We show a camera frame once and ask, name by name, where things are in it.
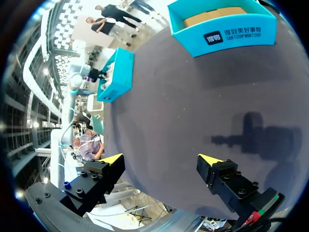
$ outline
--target gray table surface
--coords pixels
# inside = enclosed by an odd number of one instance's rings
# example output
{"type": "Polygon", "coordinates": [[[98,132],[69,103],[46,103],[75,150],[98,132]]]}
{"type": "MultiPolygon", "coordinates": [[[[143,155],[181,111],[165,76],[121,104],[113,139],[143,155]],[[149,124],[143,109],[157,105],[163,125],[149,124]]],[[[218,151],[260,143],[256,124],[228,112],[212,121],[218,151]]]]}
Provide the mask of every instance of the gray table surface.
{"type": "Polygon", "coordinates": [[[284,209],[308,178],[308,100],[308,58],[282,19],[274,46],[197,58],[166,28],[135,52],[133,88],[104,105],[107,156],[124,153],[123,178],[144,193],[217,218],[237,215],[211,195],[197,155],[231,159],[261,192],[285,194],[284,209]]]}

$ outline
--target cyan box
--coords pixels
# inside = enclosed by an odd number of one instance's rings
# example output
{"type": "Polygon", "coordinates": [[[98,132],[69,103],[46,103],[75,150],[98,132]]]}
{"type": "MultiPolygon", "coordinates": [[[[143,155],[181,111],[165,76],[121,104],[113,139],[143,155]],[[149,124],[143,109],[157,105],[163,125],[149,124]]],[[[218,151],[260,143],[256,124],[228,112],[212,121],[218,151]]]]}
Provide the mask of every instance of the cyan box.
{"type": "Polygon", "coordinates": [[[99,81],[98,101],[113,102],[116,98],[132,88],[133,61],[134,54],[132,52],[117,48],[103,68],[103,72],[106,72],[108,70],[107,66],[115,62],[112,82],[105,90],[102,90],[101,85],[104,81],[99,81]]]}
{"type": "Polygon", "coordinates": [[[193,57],[232,47],[275,43],[277,19],[254,0],[178,0],[168,8],[172,36],[193,57]],[[247,14],[222,16],[185,27],[185,19],[225,7],[241,7],[247,14]]]}

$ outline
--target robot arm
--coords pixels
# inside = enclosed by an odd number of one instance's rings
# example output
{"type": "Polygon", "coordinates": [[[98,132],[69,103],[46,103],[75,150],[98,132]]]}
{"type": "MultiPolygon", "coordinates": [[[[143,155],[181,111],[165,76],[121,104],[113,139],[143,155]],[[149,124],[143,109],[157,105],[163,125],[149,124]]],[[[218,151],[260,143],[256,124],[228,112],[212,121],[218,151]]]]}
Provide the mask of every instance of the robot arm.
{"type": "Polygon", "coordinates": [[[50,179],[56,186],[62,186],[64,182],[64,156],[61,145],[72,145],[73,143],[73,120],[75,98],[80,88],[83,77],[88,76],[91,67],[89,65],[80,65],[77,61],[69,65],[69,84],[62,107],[62,129],[54,129],[51,132],[51,164],[50,179]]]}

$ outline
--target cardboard box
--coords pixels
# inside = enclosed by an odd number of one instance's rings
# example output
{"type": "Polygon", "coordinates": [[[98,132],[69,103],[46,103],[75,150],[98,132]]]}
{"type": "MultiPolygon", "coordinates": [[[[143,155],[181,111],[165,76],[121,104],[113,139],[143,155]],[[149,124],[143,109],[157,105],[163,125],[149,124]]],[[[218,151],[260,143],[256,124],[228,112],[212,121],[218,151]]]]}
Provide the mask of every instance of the cardboard box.
{"type": "Polygon", "coordinates": [[[275,44],[277,19],[255,0],[178,0],[168,9],[172,36],[193,57],[275,44]]]}
{"type": "Polygon", "coordinates": [[[239,14],[246,14],[247,13],[239,6],[238,7],[224,7],[224,8],[218,9],[218,11],[220,12],[220,14],[222,16],[239,15],[239,14]]]}
{"type": "Polygon", "coordinates": [[[214,11],[203,12],[201,14],[197,14],[195,16],[185,19],[183,22],[186,27],[190,27],[195,24],[198,24],[198,23],[201,23],[201,22],[213,19],[213,18],[218,18],[218,17],[222,17],[222,14],[219,11],[214,10],[214,11]]]}
{"type": "Polygon", "coordinates": [[[208,11],[197,14],[195,16],[185,19],[183,22],[186,27],[190,27],[213,18],[218,18],[227,15],[238,15],[238,14],[246,14],[246,12],[241,7],[225,7],[214,11],[208,11]]]}

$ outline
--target bolt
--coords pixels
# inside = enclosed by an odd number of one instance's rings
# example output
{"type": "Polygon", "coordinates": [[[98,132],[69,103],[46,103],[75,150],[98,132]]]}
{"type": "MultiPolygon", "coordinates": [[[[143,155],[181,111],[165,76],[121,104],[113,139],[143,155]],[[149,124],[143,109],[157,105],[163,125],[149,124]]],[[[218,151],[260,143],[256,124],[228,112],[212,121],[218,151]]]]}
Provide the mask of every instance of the bolt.
{"type": "Polygon", "coordinates": [[[242,195],[242,194],[245,194],[246,191],[245,191],[244,189],[241,188],[241,189],[238,191],[238,193],[242,195]]]}
{"type": "Polygon", "coordinates": [[[42,199],[39,198],[39,197],[37,197],[37,198],[35,199],[35,203],[36,203],[36,204],[41,204],[41,203],[42,203],[42,199]]]}
{"type": "Polygon", "coordinates": [[[49,192],[44,193],[44,197],[45,198],[49,198],[50,197],[50,193],[49,192]]]}
{"type": "Polygon", "coordinates": [[[65,189],[71,189],[72,187],[71,187],[71,184],[68,181],[66,181],[66,182],[64,182],[64,188],[65,189]]]}
{"type": "Polygon", "coordinates": [[[79,197],[83,197],[85,195],[85,192],[82,188],[78,188],[76,190],[76,194],[79,196],[79,197]]]}
{"type": "Polygon", "coordinates": [[[85,172],[85,171],[81,171],[81,176],[82,176],[82,177],[87,177],[88,174],[87,174],[87,172],[85,172]]]}
{"type": "Polygon", "coordinates": [[[96,175],[96,174],[93,174],[91,176],[91,178],[92,178],[93,181],[98,181],[99,180],[98,175],[96,175]]]}

